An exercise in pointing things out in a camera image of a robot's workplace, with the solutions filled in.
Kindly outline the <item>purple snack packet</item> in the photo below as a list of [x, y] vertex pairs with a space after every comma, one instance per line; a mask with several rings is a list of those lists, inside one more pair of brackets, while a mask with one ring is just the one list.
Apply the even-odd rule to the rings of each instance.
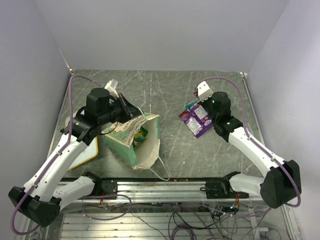
[[198, 139], [213, 127], [213, 123], [207, 111], [197, 102], [186, 106], [179, 115], [193, 135]]

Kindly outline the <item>green white paper bag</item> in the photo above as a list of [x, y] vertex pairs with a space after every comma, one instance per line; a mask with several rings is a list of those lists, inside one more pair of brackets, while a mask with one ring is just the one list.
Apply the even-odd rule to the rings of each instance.
[[101, 135], [107, 146], [116, 152], [133, 170], [150, 170], [162, 181], [170, 177], [161, 177], [152, 166], [160, 161], [160, 119], [161, 116], [139, 111], [140, 115], [126, 123], [115, 122], [105, 128]]

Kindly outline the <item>teal snack packet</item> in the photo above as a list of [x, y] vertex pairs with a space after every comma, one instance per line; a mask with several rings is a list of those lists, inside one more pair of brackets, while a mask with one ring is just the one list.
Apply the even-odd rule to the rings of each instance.
[[188, 109], [188, 108], [192, 107], [194, 104], [197, 104], [198, 102], [199, 102], [199, 100], [194, 100], [194, 101], [188, 103], [188, 104], [185, 106], [185, 108]]

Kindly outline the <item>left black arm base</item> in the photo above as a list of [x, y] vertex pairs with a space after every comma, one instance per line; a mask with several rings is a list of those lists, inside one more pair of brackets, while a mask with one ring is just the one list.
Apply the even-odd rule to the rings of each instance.
[[83, 199], [102, 199], [106, 196], [107, 199], [115, 200], [118, 193], [118, 184], [115, 180], [102, 180], [101, 178], [93, 181], [94, 187], [88, 196]]

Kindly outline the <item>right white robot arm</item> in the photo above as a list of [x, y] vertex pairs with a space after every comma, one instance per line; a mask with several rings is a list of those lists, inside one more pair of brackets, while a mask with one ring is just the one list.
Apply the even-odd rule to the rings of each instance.
[[231, 100], [225, 92], [208, 90], [199, 95], [201, 106], [207, 111], [217, 135], [238, 148], [261, 172], [261, 177], [232, 172], [225, 176], [220, 186], [226, 198], [237, 192], [261, 197], [272, 209], [297, 199], [301, 203], [300, 167], [294, 161], [286, 161], [259, 142], [231, 113]]

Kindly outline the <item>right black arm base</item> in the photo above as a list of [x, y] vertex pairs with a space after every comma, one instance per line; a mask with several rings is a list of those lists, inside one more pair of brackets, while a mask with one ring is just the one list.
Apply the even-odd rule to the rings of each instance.
[[234, 192], [223, 188], [222, 178], [210, 178], [205, 181], [204, 186], [199, 189], [205, 192], [207, 199], [235, 199], [238, 194], [240, 199], [248, 199], [249, 194], [245, 192]]

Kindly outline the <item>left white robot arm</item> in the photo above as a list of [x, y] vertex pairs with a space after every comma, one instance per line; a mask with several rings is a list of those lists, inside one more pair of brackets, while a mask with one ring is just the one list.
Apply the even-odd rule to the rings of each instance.
[[142, 111], [121, 93], [113, 96], [105, 88], [92, 89], [85, 106], [71, 114], [68, 125], [61, 130], [58, 145], [37, 173], [22, 187], [14, 186], [8, 193], [14, 211], [40, 227], [47, 227], [73, 201], [87, 196], [98, 198], [103, 182], [89, 171], [63, 187], [58, 184], [76, 158], [101, 134], [104, 125], [125, 124], [141, 115]]

